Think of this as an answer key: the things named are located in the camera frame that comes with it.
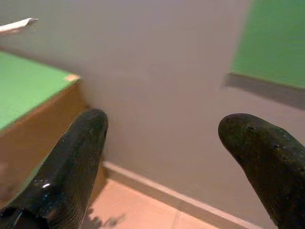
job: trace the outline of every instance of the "beige floor tile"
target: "beige floor tile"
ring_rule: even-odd
[[[175,208],[112,180],[109,180],[92,209],[91,218],[98,217],[103,224],[101,228],[113,229],[172,229],[178,212]],[[111,227],[111,221],[114,222],[115,218],[119,222]],[[89,225],[82,229],[94,227]]]
[[[218,229],[215,226],[205,223],[195,217],[179,212],[174,229]]]

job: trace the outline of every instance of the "green board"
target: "green board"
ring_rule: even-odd
[[[305,88],[305,0],[255,0],[231,73]]]
[[[52,67],[0,52],[0,130],[73,82]]]

